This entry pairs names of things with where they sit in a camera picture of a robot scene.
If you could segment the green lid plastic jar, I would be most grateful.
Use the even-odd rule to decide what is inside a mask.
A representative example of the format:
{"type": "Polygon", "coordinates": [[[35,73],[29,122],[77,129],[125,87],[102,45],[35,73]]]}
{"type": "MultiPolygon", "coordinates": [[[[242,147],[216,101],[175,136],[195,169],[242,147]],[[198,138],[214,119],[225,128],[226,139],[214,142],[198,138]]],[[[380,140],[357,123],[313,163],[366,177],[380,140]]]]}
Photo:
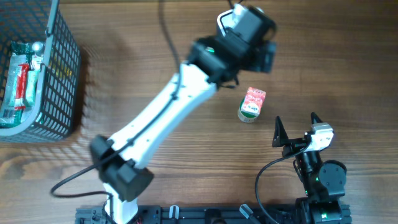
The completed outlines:
{"type": "Polygon", "coordinates": [[[244,123],[253,123],[255,120],[258,118],[258,116],[249,114],[247,112],[244,112],[241,110],[241,107],[243,105],[244,99],[242,99],[239,108],[238,108],[238,118],[244,122],[244,123]]]}

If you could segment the red white tissue pack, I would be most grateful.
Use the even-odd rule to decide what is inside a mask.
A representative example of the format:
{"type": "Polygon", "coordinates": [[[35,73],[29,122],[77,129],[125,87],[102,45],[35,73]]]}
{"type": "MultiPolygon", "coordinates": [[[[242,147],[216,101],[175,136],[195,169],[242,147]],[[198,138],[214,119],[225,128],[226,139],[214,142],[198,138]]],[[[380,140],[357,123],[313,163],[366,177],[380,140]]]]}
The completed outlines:
{"type": "Polygon", "coordinates": [[[266,99],[266,92],[257,88],[249,87],[243,99],[244,102],[241,110],[249,114],[259,116],[266,99]]]}

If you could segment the green 3M gloves packet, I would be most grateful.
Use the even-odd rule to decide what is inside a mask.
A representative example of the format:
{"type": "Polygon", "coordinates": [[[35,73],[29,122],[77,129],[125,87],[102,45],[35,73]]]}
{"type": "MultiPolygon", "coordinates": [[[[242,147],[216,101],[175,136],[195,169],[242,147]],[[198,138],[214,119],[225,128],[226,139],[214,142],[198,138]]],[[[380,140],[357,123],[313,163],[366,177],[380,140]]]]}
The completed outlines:
{"type": "Polygon", "coordinates": [[[1,127],[13,128],[26,121],[35,106],[37,82],[44,59],[45,44],[43,42],[18,43],[11,42],[11,58],[5,89],[4,100],[1,105],[1,127]],[[17,90],[17,76],[21,70],[20,64],[28,63],[29,71],[25,90],[25,109],[15,110],[14,103],[17,90]]]}

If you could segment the red sachet stick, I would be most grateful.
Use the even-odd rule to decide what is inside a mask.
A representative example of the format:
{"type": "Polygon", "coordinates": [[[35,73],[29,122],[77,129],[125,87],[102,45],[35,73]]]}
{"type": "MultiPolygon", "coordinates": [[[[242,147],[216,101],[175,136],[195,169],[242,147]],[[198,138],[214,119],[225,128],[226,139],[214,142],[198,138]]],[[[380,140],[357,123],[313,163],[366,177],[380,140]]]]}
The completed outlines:
{"type": "Polygon", "coordinates": [[[16,90],[16,99],[14,103],[15,110],[23,110],[25,109],[24,97],[25,90],[27,84],[27,75],[29,71],[29,64],[23,63],[19,65],[21,70],[17,76],[17,90],[16,90]]]}

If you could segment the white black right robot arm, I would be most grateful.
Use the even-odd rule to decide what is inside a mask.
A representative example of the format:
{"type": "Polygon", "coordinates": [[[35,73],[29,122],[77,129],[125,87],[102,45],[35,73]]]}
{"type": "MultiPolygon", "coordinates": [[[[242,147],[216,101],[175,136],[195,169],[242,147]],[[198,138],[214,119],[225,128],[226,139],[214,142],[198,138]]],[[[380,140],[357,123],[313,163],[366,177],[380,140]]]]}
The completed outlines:
{"type": "Polygon", "coordinates": [[[288,137],[280,117],[275,118],[272,147],[282,147],[282,157],[294,156],[294,169],[306,197],[295,201],[294,217],[298,223],[351,223],[349,205],[342,204],[345,196],[346,166],[336,160],[323,161],[320,153],[334,137],[333,128],[311,113],[311,129],[302,138],[288,137]]]}

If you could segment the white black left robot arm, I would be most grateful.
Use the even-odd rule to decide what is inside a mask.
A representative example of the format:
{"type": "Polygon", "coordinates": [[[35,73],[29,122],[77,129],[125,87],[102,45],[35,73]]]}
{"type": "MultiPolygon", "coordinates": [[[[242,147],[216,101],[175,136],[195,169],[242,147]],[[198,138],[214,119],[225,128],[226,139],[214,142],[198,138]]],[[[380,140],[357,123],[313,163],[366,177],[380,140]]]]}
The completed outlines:
{"type": "Polygon", "coordinates": [[[137,198],[154,178],[148,163],[180,122],[241,70],[271,70],[277,26],[261,9],[236,4],[218,16],[217,26],[216,35],[194,41],[178,72],[133,121],[90,142],[111,223],[129,223],[137,215],[137,198]]]}

